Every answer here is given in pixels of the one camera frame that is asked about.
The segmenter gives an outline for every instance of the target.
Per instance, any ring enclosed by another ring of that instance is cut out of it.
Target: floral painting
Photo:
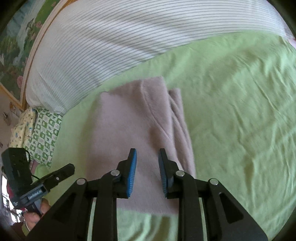
[[[21,100],[24,70],[33,43],[59,0],[27,0],[0,35],[0,83]]]

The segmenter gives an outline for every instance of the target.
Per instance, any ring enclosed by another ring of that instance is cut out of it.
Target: bed
[[[169,12],[150,5],[140,16],[132,1],[114,1],[112,8],[83,0],[56,5],[36,37],[23,82],[29,105],[63,115],[49,171],[76,166],[75,176],[48,195],[51,203],[86,176],[99,93],[163,76],[169,88],[181,89],[197,177],[218,178],[269,240],[276,238],[296,205],[296,50],[287,40],[293,36],[266,1],[208,2],[183,1],[187,12],[203,9],[187,15],[176,10],[179,1]],[[98,16],[88,16],[90,9]],[[173,16],[183,20],[181,27],[170,28],[166,20]],[[153,25],[155,19],[162,24]],[[120,240],[175,240],[177,226],[177,216],[118,210]]]

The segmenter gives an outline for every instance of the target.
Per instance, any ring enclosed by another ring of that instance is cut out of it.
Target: folded towel
[[[127,83],[101,93],[94,122],[87,179],[115,169],[130,148],[136,148],[133,193],[129,199],[118,199],[118,207],[153,214],[178,213],[178,200],[167,200],[163,194],[158,152],[165,148],[179,169],[195,177],[180,90],[168,91],[162,77]]]

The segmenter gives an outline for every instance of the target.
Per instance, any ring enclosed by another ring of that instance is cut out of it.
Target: green bed sheet
[[[76,170],[50,203],[85,177],[97,96],[153,76],[181,89],[197,178],[219,179],[273,239],[296,205],[296,50],[265,32],[195,41],[96,88],[63,118],[50,171],[67,163]],[[173,241],[177,228],[177,216],[118,210],[119,240]]]

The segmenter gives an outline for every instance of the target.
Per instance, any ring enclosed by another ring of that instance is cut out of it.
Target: white striped cushion
[[[241,30],[285,35],[266,0],[78,0],[61,11],[41,41],[26,99],[63,115],[103,81],[141,61]]]

